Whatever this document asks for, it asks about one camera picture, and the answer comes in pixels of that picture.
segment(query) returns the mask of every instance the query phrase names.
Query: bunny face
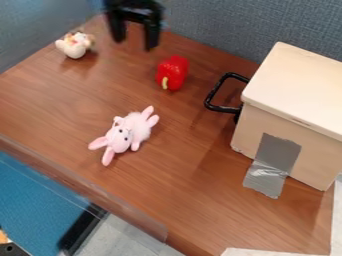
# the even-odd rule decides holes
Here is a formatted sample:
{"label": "bunny face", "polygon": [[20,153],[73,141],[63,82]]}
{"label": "bunny face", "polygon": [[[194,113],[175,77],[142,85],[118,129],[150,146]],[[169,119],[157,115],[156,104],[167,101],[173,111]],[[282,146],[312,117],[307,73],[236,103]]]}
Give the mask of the bunny face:
{"label": "bunny face", "polygon": [[133,133],[123,125],[112,127],[105,136],[108,140],[108,146],[116,153],[125,152],[132,144]]}

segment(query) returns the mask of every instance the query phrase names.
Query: blue fabric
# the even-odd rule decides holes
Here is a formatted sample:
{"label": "blue fabric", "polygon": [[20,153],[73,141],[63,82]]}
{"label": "blue fabric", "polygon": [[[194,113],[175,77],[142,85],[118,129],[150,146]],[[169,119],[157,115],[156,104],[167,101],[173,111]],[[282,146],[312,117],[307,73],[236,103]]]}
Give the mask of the blue fabric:
{"label": "blue fabric", "polygon": [[59,239],[81,215],[82,207],[89,204],[2,152],[0,191],[1,226],[34,256],[56,256]]}

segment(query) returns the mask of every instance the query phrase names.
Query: black handle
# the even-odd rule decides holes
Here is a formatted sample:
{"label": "black handle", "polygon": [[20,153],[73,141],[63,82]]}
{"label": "black handle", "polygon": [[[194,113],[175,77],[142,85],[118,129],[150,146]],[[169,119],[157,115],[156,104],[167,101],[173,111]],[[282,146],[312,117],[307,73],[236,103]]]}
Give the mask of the black handle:
{"label": "black handle", "polygon": [[234,78],[246,84],[249,82],[248,78],[241,76],[239,74],[236,74],[233,72],[225,73],[221,77],[221,79],[217,82],[217,84],[214,86],[214,88],[210,91],[208,96],[205,98],[204,106],[211,111],[234,114],[235,115],[234,121],[235,123],[237,123],[240,117],[242,105],[240,105],[238,108],[235,108],[235,107],[226,107],[226,106],[215,106],[211,104],[211,101],[214,98],[215,94],[217,93],[217,91],[220,89],[221,85],[223,84],[224,81],[226,81],[227,78]]}

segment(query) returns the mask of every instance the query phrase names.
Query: small stuffed animal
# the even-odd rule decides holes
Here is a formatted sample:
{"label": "small stuffed animal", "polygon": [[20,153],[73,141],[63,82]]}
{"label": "small stuffed animal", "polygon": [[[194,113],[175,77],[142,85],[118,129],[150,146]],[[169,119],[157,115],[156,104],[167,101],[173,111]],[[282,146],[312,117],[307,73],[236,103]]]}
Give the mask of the small stuffed animal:
{"label": "small stuffed animal", "polygon": [[151,128],[155,126],[159,121],[158,115],[150,115],[153,113],[154,108],[152,106],[147,107],[143,112],[132,112],[125,118],[115,117],[114,122],[122,124],[127,129],[133,131],[133,141],[131,150],[137,151],[141,142],[147,140],[151,134]]}
{"label": "small stuffed animal", "polygon": [[88,146],[88,149],[96,150],[106,147],[105,153],[102,157],[102,164],[104,166],[108,166],[115,153],[125,152],[132,144],[132,140],[132,130],[123,127],[123,125],[116,126],[114,123],[106,135],[91,142]]}
{"label": "small stuffed animal", "polygon": [[159,121],[158,115],[150,115],[154,109],[152,106],[146,108],[143,112],[132,112],[122,118],[114,117],[112,128],[105,136],[95,139],[88,146],[90,150],[96,150],[106,147],[102,157],[102,164],[108,166],[115,153],[123,153],[130,146],[133,151],[137,151],[141,142],[147,140],[151,134],[151,128]]}
{"label": "small stuffed animal", "polygon": [[81,58],[94,44],[94,36],[82,32],[66,34],[63,40],[57,40],[55,45],[58,50],[72,59]]}

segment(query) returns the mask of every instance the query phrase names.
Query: box lid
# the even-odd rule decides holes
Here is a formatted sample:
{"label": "box lid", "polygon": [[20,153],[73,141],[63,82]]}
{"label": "box lid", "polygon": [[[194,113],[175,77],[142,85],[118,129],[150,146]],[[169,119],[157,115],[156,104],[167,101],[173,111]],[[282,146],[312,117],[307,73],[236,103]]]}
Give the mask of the box lid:
{"label": "box lid", "polygon": [[342,63],[276,43],[242,101],[342,141]]}

